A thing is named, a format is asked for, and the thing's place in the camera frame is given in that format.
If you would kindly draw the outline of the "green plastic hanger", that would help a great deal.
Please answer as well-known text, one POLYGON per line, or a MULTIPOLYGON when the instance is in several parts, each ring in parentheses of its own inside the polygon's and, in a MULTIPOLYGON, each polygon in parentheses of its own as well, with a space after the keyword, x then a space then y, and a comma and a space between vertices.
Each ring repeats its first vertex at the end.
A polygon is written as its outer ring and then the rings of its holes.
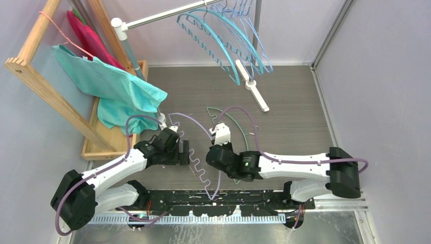
MULTIPOLYGON (((223 112, 223 110, 219 109, 219 108, 216 108, 216 107, 206 107, 206 110, 207 110, 208 116, 211 118, 212 124, 213 125, 218 124, 216 122, 217 122, 217 120, 219 118, 219 114, 216 113, 216 112, 220 112, 221 113, 221 112, 223 112)), ((247 140, 247 137, 246 137, 246 133, 242 129, 241 125, 235 120, 234 117, 232 117, 228 113, 225 113, 223 117, 230 118, 230 120, 232 121, 232 123, 234 123, 237 126, 237 128, 239 129, 239 131, 242 133, 242 137, 243 137, 243 140, 244 140, 245 149, 248 150, 249 149, 249 143, 248 143, 248 140, 247 140)), ((212 126, 208 129, 210 135, 212 134, 212 132, 210 131, 210 130, 212 130, 211 128, 212 128, 212 126)), ((233 179, 233 181, 234 181, 234 183, 236 185, 238 185, 241 182, 241 180, 237 180, 237 179, 233 179)))

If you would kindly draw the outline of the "light blue wire hanger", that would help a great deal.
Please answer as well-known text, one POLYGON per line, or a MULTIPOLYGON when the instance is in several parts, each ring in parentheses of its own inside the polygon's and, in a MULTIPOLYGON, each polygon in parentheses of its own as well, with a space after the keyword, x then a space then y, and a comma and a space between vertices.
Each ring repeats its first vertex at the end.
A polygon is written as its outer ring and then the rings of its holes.
MULTIPOLYGON (((237 1, 236 3, 235 3, 235 5, 234 5, 234 7, 233 7, 233 9, 232 9, 232 13, 234 14, 234 17, 233 17, 233 19, 234 19, 234 22, 239 26, 239 28, 241 29, 241 31, 242 31, 242 33, 244 34, 244 31, 242 30, 242 24, 240 23, 240 17, 241 17, 241 13, 240 13, 240 10, 241 10, 241 2, 242 1, 237 1)), ((249 67, 249 65, 247 64, 247 61, 251 61, 251 58, 249 57, 249 55, 247 54, 247 48, 251 48, 251 52, 257 57, 258 55, 257 55, 257 52, 256 52, 256 50, 253 48, 253 46, 252 46, 252 43, 251 43, 251 41, 250 41, 250 39, 247 37, 247 39, 246 40, 244 40, 243 38, 240 38, 240 40, 239 40, 239 44, 241 45, 241 50, 242 50, 242 52, 243 52, 243 54, 245 54, 245 57, 240 57, 240 62, 241 62, 241 64, 242 65, 244 65, 245 66, 245 70, 246 70, 246 73, 251 77, 251 78, 254 78, 255 76, 257 76, 257 75, 255 75, 254 77, 252 77, 251 76, 251 74, 249 74, 249 72, 248 72, 248 70, 247 70, 247 68, 249 67)))
POLYGON ((265 53, 264 45, 259 35, 262 1, 242 1, 241 2, 240 23, 244 34, 250 39, 253 48, 257 52, 257 57, 247 48, 247 54, 251 61, 247 61, 247 68, 252 77, 272 73, 273 66, 269 57, 265 53))
POLYGON ((234 14, 232 13, 232 9, 236 2, 237 1, 233 1, 232 3, 229 3, 228 1, 225 1, 221 4, 214 4, 211 6, 211 9, 221 13, 228 20, 232 21, 232 23, 236 26, 236 29, 234 29, 233 27, 229 27, 225 23, 217 21, 220 29, 220 35, 232 45, 229 51, 230 56, 237 63, 237 68, 239 69, 239 66, 242 65, 240 62, 240 57, 245 57, 245 54, 243 54, 241 50, 241 45, 239 44, 239 40, 240 38, 243 38, 244 40, 246 40, 247 37, 245 37, 241 29, 234 22, 234 19, 233 19, 234 14))

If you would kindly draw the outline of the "teal wavy plastic hanger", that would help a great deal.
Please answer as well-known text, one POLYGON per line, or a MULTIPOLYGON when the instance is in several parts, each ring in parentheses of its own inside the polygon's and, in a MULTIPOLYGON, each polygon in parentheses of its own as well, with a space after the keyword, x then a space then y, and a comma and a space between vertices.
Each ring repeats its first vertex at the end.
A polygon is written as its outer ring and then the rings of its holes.
POLYGON ((264 53, 252 19, 254 1, 225 1, 180 14, 178 25, 236 83, 245 67, 251 78, 271 73, 273 67, 264 53))

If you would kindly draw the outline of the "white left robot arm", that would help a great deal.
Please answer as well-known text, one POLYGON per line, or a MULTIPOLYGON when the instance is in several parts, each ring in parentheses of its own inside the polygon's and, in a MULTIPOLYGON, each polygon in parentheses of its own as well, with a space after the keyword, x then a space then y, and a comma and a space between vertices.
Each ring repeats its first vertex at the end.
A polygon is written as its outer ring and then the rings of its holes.
POLYGON ((190 143, 181 140, 177 127, 163 129, 150 140, 142 140, 125 154, 112 161, 82 173, 67 172, 50 205, 55 210, 55 227, 58 233, 63 221, 69 231, 84 227, 99 213, 122 207, 141 210, 149 206, 149 191, 138 181, 130 180, 120 187, 114 184, 154 165, 188 166, 190 143))

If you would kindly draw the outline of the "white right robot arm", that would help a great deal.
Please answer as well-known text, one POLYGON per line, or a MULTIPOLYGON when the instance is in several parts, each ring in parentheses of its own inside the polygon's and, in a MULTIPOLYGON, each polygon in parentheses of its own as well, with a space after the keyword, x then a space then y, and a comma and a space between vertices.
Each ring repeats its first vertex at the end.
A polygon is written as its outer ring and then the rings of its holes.
POLYGON ((361 196, 358 161, 339 147, 316 155, 289 156, 258 151, 236 154, 231 143, 226 143, 210 147, 206 162, 229 178, 242 181, 289 178, 282 202, 290 209, 329 193, 347 199, 361 196))

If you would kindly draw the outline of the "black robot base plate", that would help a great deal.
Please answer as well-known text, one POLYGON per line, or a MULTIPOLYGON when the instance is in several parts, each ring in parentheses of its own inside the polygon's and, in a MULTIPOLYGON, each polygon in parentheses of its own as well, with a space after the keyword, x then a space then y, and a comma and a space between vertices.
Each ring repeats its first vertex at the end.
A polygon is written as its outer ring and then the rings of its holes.
POLYGON ((159 224, 272 224, 298 228, 306 210, 315 209, 314 199, 297 203, 281 190, 221 190, 213 199, 205 191, 151 190, 126 206, 135 218, 159 224))

